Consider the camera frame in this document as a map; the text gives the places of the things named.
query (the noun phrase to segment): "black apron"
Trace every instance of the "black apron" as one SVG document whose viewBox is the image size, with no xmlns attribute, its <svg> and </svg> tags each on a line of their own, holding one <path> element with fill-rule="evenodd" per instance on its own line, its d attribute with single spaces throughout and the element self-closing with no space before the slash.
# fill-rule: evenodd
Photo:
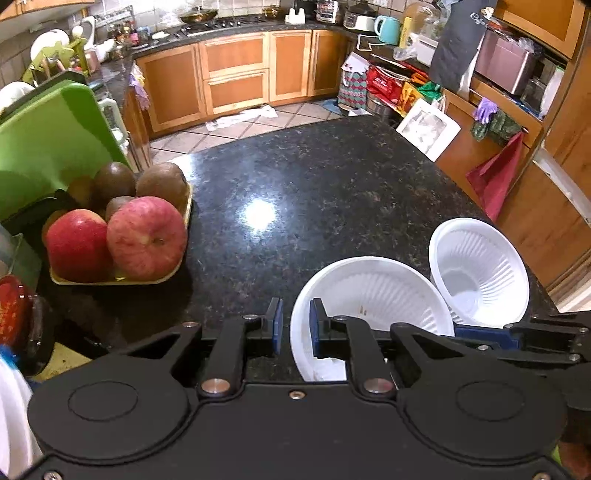
<svg viewBox="0 0 591 480">
<path fill-rule="evenodd" d="M 457 92 L 486 31 L 486 18 L 481 11 L 486 7 L 495 8 L 496 0 L 460 0 L 452 5 L 429 68 L 432 81 Z"/>
</svg>

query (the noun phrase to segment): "wok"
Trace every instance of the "wok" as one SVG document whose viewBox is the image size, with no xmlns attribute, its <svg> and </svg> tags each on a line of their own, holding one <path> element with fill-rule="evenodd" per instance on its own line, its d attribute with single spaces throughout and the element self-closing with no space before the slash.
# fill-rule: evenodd
<svg viewBox="0 0 591 480">
<path fill-rule="evenodd" d="M 180 14 L 178 17 L 187 24 L 204 23 L 212 20 L 217 15 L 215 9 L 197 9 Z"/>
</svg>

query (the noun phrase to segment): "red cloth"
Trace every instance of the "red cloth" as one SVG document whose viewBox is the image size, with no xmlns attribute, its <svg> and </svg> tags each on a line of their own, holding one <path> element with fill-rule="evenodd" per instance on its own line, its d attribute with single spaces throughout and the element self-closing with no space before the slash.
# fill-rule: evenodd
<svg viewBox="0 0 591 480">
<path fill-rule="evenodd" d="M 523 132 L 515 134 L 495 157 L 466 173 L 466 178 L 480 198 L 485 213 L 495 221 L 501 212 L 511 180 L 521 158 Z"/>
</svg>

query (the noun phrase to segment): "bottle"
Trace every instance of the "bottle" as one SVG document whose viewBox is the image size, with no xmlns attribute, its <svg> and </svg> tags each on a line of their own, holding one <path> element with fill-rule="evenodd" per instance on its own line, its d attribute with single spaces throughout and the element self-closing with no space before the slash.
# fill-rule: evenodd
<svg viewBox="0 0 591 480">
<path fill-rule="evenodd" d="M 129 39 L 133 46 L 139 45 L 139 34 L 133 22 L 131 22 L 131 35 L 129 36 Z"/>
</svg>

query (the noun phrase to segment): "wooden cabinet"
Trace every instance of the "wooden cabinet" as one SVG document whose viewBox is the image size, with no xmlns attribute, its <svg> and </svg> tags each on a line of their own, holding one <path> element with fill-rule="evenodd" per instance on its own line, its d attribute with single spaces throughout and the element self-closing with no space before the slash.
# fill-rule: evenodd
<svg viewBox="0 0 591 480">
<path fill-rule="evenodd" d="M 233 35 L 199 44 L 204 79 L 269 68 L 267 32 Z"/>
<path fill-rule="evenodd" d="M 591 248 L 591 229 L 535 164 L 511 190 L 496 225 L 545 287 Z"/>
<path fill-rule="evenodd" d="M 17 6 L 16 2 L 12 2 L 4 12 L 0 14 L 0 21 L 8 18 L 16 17 L 20 13 L 20 3 Z"/>
<path fill-rule="evenodd" d="M 130 164 L 135 167 L 134 170 L 143 171 L 152 165 L 150 139 L 132 87 L 125 93 L 123 121 L 129 132 Z"/>
<path fill-rule="evenodd" d="M 269 99 L 308 96 L 312 30 L 274 32 L 270 45 Z"/>
<path fill-rule="evenodd" d="M 456 182 L 472 200 L 480 205 L 476 192 L 466 179 L 466 173 L 497 155 L 502 150 L 502 147 L 489 137 L 480 142 L 476 141 L 471 132 L 474 124 L 472 112 L 475 107 L 451 92 L 446 92 L 446 96 L 450 102 L 446 114 L 460 125 L 461 130 L 437 159 L 436 165 Z M 529 152 L 530 149 L 524 144 L 521 151 L 522 159 L 515 174 L 516 177 L 525 166 Z"/>
<path fill-rule="evenodd" d="M 534 35 L 568 58 L 583 25 L 580 0 L 499 0 L 495 16 Z"/>
<path fill-rule="evenodd" d="M 269 70 L 241 73 L 206 80 L 208 115 L 249 108 L 269 101 Z"/>
<path fill-rule="evenodd" d="M 329 30 L 314 30 L 312 36 L 308 96 L 329 95 L 339 91 L 341 65 L 345 60 L 347 39 Z"/>
<path fill-rule="evenodd" d="M 186 45 L 137 60 L 150 98 L 153 132 L 206 116 L 196 46 Z"/>
</svg>

